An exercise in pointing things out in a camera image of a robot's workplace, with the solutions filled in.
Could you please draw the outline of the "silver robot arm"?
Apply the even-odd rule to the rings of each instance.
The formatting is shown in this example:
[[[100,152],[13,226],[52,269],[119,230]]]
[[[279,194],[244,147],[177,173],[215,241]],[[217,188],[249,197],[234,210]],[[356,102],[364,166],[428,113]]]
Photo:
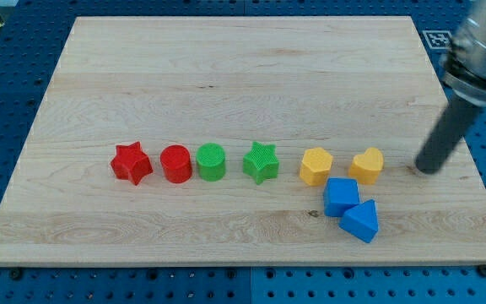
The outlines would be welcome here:
[[[486,0],[472,4],[442,57],[442,80],[476,106],[486,106]]]

